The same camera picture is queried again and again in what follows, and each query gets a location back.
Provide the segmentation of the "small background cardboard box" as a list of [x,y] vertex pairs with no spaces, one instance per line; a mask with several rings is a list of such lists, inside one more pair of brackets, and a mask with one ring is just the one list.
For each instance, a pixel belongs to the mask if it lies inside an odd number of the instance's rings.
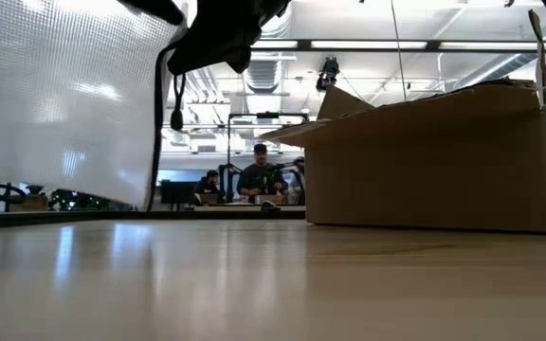
[[10,212],[48,211],[48,198],[44,195],[29,194],[21,204],[10,204]]

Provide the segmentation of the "black background chair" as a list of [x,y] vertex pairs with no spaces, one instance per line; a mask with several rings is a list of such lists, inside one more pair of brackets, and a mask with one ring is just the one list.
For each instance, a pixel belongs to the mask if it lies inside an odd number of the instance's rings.
[[161,203],[171,211],[184,211],[193,202],[195,182],[175,182],[162,180],[160,186]]

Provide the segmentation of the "taped brown cardboard box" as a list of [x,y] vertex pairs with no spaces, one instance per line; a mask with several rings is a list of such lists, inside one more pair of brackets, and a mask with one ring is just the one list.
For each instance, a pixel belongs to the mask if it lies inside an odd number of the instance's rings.
[[303,148],[311,224],[546,234],[546,66],[374,107],[327,90],[313,122],[265,135]]

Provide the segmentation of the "black background rig frame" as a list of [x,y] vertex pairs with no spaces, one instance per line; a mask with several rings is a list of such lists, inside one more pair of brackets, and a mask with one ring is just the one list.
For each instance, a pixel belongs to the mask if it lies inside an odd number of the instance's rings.
[[279,118],[279,117],[300,117],[302,122],[309,120],[308,114],[302,113],[279,113],[279,112],[263,112],[257,114],[242,114],[242,113],[230,113],[227,117],[227,122],[223,124],[222,128],[227,130],[227,163],[219,167],[220,172],[226,171],[227,174],[221,180],[221,185],[224,187],[225,191],[225,202],[231,203],[234,197],[233,190],[234,186],[232,185],[232,179],[235,174],[239,174],[242,170],[233,170],[234,165],[231,162],[231,121],[236,117],[255,117],[261,119],[270,119],[270,118]]

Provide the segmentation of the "grey mesh zipper pouch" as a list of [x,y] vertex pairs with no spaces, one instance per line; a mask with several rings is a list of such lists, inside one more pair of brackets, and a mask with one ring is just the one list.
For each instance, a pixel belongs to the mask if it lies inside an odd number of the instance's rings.
[[0,0],[0,182],[145,207],[156,57],[182,29],[119,0]]

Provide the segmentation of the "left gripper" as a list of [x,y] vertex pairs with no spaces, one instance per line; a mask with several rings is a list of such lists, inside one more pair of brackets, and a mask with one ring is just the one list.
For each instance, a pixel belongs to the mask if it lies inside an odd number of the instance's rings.
[[[184,14],[173,0],[117,0],[171,25],[180,25]],[[236,73],[249,66],[251,47],[263,26],[281,17],[291,0],[197,0],[197,14],[168,60],[168,69],[181,75],[217,63]]]

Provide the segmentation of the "person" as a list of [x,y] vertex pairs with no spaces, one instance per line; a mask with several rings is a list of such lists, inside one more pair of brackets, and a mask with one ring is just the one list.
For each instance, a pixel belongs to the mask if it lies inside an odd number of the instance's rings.
[[288,184],[282,173],[268,162],[265,144],[259,143],[253,149],[254,162],[243,170],[237,183],[237,192],[254,202],[259,195],[285,194]]
[[219,173],[217,170],[209,170],[194,188],[194,204],[219,204],[222,202],[223,192],[218,188]]

